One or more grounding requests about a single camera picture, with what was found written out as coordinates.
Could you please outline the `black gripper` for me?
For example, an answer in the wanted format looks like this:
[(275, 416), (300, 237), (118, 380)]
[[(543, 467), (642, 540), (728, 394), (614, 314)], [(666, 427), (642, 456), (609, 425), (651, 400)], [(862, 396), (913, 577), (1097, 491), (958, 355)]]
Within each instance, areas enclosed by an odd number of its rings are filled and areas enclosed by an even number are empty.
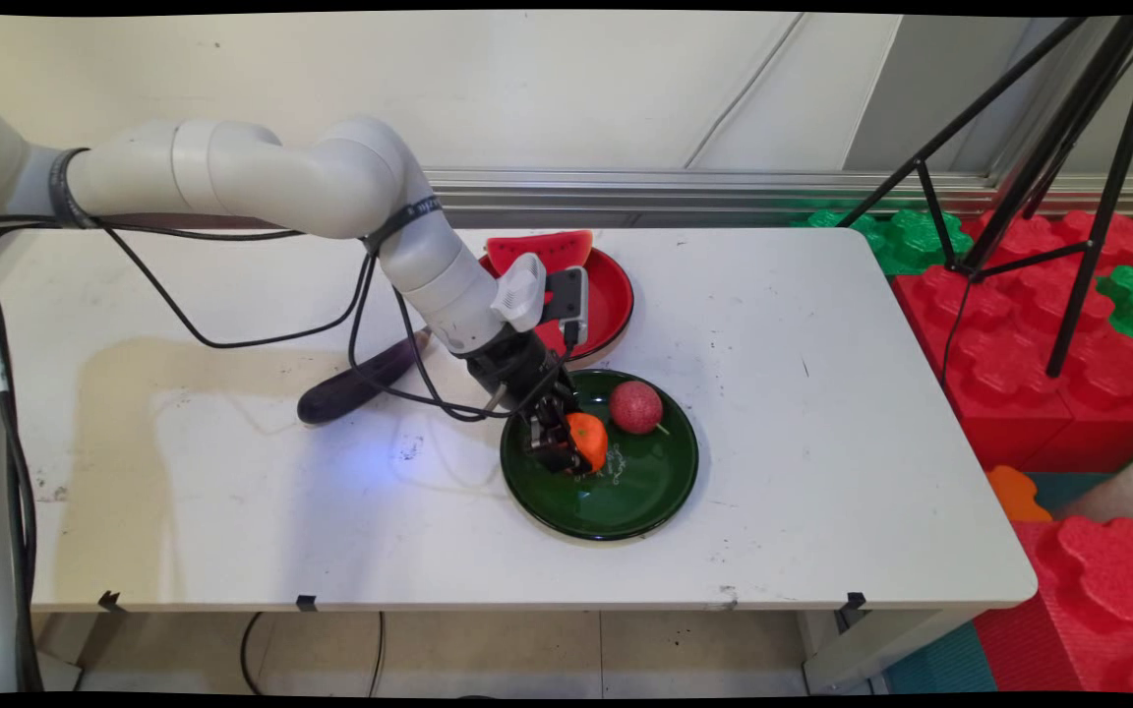
[(472, 416), (526, 418), (526, 452), (550, 472), (574, 476), (593, 472), (572, 438), (566, 413), (580, 412), (564, 362), (574, 355), (578, 330), (569, 329), (566, 349), (555, 353), (535, 331), (501, 330), (489, 344), (463, 355), (467, 372), (487, 391), (485, 408), (467, 408)]

